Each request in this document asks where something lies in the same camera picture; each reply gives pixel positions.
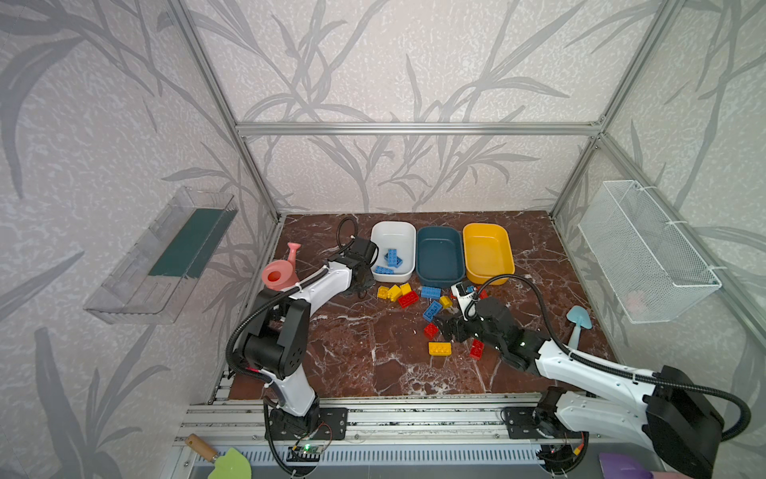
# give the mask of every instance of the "purple object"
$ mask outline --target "purple object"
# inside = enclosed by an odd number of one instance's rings
[[[604,479],[652,479],[654,474],[625,454],[602,452],[598,455]]]

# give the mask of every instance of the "clear plastic shelf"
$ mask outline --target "clear plastic shelf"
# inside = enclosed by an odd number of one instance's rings
[[[85,311],[109,324],[174,323],[236,215],[231,193],[182,186]]]

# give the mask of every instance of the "wire basket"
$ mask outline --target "wire basket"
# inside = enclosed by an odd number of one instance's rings
[[[631,323],[670,321],[721,287],[636,181],[604,182],[579,228]]]

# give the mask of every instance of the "white bowl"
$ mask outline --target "white bowl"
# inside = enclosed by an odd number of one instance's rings
[[[378,259],[372,265],[375,280],[381,283],[406,283],[415,271],[415,227],[406,221],[381,221],[372,227],[370,240],[379,248]],[[401,258],[401,266],[391,268],[394,274],[375,273],[376,266],[389,267],[383,257],[392,248],[396,249],[396,255]]]

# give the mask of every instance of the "watering can spout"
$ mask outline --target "watering can spout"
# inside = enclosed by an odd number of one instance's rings
[[[295,268],[295,257],[298,254],[298,248],[300,243],[287,243],[287,247],[290,249],[290,254],[287,256],[287,261]]]

